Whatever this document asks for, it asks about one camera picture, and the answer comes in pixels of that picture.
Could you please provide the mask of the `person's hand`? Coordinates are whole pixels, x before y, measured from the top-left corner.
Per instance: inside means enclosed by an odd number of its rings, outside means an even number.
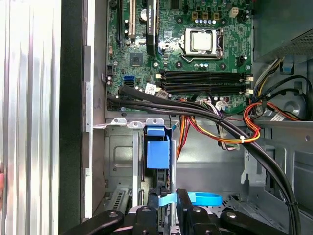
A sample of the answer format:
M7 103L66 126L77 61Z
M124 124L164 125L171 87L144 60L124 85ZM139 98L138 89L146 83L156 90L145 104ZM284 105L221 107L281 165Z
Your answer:
M4 173L0 173L0 211L2 210L3 207L4 183L5 183Z

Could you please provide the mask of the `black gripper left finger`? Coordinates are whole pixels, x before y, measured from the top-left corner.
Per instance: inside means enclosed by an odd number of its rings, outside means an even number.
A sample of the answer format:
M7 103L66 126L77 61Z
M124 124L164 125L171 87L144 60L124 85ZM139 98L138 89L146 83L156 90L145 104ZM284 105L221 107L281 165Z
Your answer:
M135 206L127 215L107 210L63 232L64 235L157 235L157 211L149 206Z

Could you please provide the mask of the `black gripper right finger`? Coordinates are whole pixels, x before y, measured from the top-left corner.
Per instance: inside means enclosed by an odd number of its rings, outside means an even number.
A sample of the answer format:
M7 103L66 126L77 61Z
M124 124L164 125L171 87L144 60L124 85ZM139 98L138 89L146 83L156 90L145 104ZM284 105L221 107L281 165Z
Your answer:
M228 210L220 217L192 205L185 189L177 189L177 216L182 235L284 235L285 233L239 211Z

